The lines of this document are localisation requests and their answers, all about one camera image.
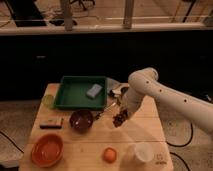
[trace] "gray floor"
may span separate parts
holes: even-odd
[[[16,144],[24,149],[27,143],[39,100],[0,102],[0,130],[7,134]],[[168,142],[184,144],[190,137],[190,123],[174,112],[168,106],[157,102],[162,126]],[[208,135],[197,127],[194,128],[192,142],[186,147],[169,146],[171,152],[181,156],[193,171],[210,171],[213,169],[213,143]],[[0,161],[20,159],[19,152],[6,138],[0,135]],[[171,155],[175,171],[185,171],[183,162]],[[3,169],[2,171],[16,171],[18,168]]]

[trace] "metal frame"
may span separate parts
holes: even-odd
[[[65,30],[71,31],[73,27],[72,11],[69,0],[60,0],[61,10],[64,17]]]
[[[18,27],[0,29],[0,36],[11,35],[53,35],[53,34],[85,34],[85,33],[121,33],[121,32],[156,32],[156,31],[185,31],[185,30],[213,30],[203,23],[149,23],[132,24],[131,29],[123,29],[122,25],[84,26],[77,25],[72,31],[65,31],[63,26],[57,27]]]
[[[207,27],[213,26],[213,10],[211,10],[209,16],[204,19],[203,24]]]
[[[134,2],[135,0],[125,0],[125,10],[124,10],[124,20],[123,20],[123,28],[125,29],[132,28]]]

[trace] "green plastic bin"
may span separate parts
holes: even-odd
[[[86,92],[94,85],[102,86],[99,94],[91,99]],[[63,76],[54,100],[58,109],[104,110],[107,103],[107,79],[104,76]]]

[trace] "small brown object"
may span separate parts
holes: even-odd
[[[62,127],[63,118],[51,118],[51,119],[44,119],[40,122],[40,128],[56,128],[60,129]]]
[[[128,119],[127,110],[122,110],[119,114],[113,117],[113,124],[115,127],[119,127]]]
[[[107,147],[103,152],[103,160],[108,163],[113,163],[117,159],[117,152],[111,147]]]

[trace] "floor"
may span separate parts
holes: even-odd
[[[185,144],[190,138],[190,123],[171,108],[156,102],[159,116],[167,142]],[[24,150],[27,143],[40,100],[2,101],[0,102],[0,130],[9,136],[19,148]],[[194,135],[190,144],[185,147],[169,146],[174,170],[185,171],[186,166],[180,156],[193,171],[211,171],[213,169],[213,141],[200,129],[193,125]],[[17,150],[5,137],[0,135],[0,161],[19,160],[22,153]],[[18,168],[0,171],[17,171]]]
[[[135,0],[133,23],[181,23],[192,0]],[[49,21],[61,13],[59,0],[35,1],[49,27],[55,25]],[[124,0],[85,1],[86,11],[78,3],[71,5],[74,20],[78,25],[122,24]],[[186,22],[201,22],[213,9],[213,1],[197,0]],[[0,28],[16,27],[3,1],[0,1]]]

